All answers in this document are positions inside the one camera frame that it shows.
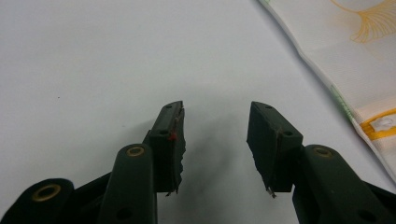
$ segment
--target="white cloth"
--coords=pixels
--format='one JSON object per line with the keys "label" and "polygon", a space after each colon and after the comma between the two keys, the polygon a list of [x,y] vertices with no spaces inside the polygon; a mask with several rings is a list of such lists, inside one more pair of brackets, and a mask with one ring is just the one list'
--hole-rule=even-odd
{"label": "white cloth", "polygon": [[261,0],[396,181],[396,0]]}

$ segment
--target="white surface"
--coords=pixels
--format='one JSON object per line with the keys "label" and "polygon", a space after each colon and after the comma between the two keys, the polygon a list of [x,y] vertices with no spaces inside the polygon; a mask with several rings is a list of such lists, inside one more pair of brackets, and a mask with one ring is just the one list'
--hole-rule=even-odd
{"label": "white surface", "polygon": [[396,192],[373,152],[280,27],[250,1],[0,2],[0,215],[50,177],[109,172],[163,105],[186,108],[183,182],[159,223],[296,223],[291,194],[264,190],[246,144],[251,101],[304,143],[338,150]]}

